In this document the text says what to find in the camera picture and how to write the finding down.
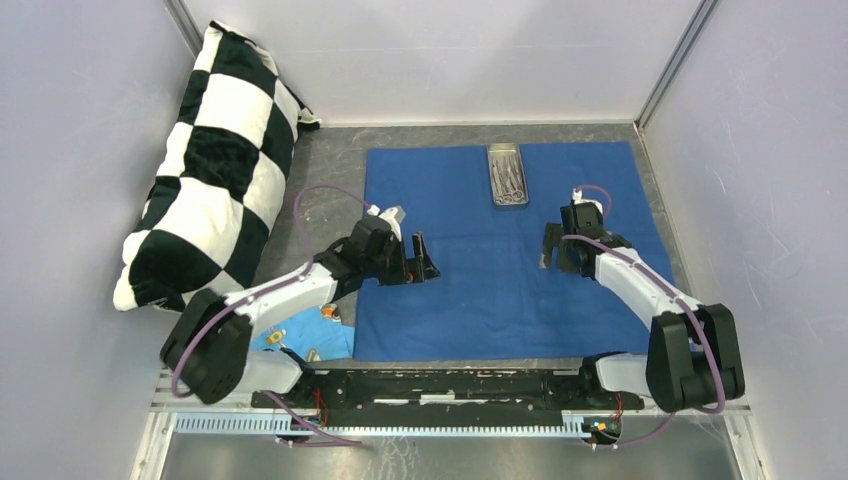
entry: blue mat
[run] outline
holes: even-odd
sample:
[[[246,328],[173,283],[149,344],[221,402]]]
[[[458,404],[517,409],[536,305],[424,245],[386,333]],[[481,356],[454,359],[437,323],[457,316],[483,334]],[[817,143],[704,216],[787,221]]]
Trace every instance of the blue mat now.
[[[648,330],[612,292],[539,268],[547,222],[580,184],[606,188],[608,230],[630,240],[671,279],[671,263],[627,143],[522,145],[530,193],[524,210],[492,205],[485,147],[377,149],[365,197],[406,210],[402,229],[424,232],[442,277],[359,293],[354,358],[363,361],[576,357],[645,353]]]

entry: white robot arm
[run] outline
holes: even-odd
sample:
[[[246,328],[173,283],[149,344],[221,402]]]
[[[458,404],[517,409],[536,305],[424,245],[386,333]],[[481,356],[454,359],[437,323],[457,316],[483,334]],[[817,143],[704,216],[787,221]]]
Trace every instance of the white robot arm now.
[[[575,194],[560,209],[562,224],[547,225],[542,267],[550,267],[558,247],[561,270],[612,290],[651,333],[647,355],[584,358],[590,388],[652,397],[666,412],[741,397],[745,380],[730,311],[705,306],[660,277],[627,240],[604,229],[601,212],[600,204]]]
[[[160,358],[176,371],[187,354],[180,379],[207,404],[233,392],[288,392],[305,363],[293,352],[250,350],[256,336],[298,312],[358,290],[366,278],[376,277],[380,285],[403,285],[440,276],[420,232],[412,236],[413,258],[404,258],[403,217],[400,207],[366,216],[349,237],[334,242],[296,271],[263,285],[225,295],[197,292],[162,347]],[[232,311],[217,324],[220,327],[209,330],[189,348],[198,331],[227,308]]]

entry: black and white cushion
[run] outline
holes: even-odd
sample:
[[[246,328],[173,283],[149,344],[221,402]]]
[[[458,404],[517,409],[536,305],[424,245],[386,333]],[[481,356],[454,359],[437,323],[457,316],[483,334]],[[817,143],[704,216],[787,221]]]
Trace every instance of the black and white cushion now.
[[[141,221],[124,241],[118,310],[181,311],[202,288],[250,286],[299,130],[319,126],[278,76],[268,52],[209,25]]]

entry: metal tray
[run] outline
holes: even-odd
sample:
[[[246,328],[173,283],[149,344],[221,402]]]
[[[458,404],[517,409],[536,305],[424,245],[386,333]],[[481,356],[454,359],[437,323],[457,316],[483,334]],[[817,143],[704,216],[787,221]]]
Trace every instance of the metal tray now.
[[[493,143],[487,148],[487,156],[495,209],[518,210],[527,207],[530,196],[518,144]]]

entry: gray metal surface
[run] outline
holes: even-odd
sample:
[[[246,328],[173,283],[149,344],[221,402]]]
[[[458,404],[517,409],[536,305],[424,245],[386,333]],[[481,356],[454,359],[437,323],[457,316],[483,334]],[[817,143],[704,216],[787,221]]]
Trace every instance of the gray metal surface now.
[[[639,136],[631,124],[605,125],[483,125],[445,127],[329,128],[305,134],[295,147],[291,174],[283,208],[271,232],[254,284],[260,284],[292,271],[307,258],[294,228],[294,197],[305,186],[318,182],[333,183],[362,194],[365,190],[365,159],[371,148],[436,147],[488,145],[491,143],[555,143],[626,141],[633,149],[642,185],[654,214],[654,221],[671,257],[677,285],[688,291],[680,255],[674,244],[671,225]],[[361,206],[331,190],[311,192],[304,198],[300,212],[316,250],[348,235],[361,217]],[[339,302],[342,321],[356,322],[356,295]],[[496,361],[450,361],[416,363],[374,363],[341,360],[323,362],[338,368],[577,368],[580,359],[520,359]]]
[[[627,418],[624,439],[653,429]],[[175,434],[164,479],[741,478],[720,418],[677,419],[659,437],[612,452],[545,438],[363,437],[364,448],[290,449],[270,436]]]

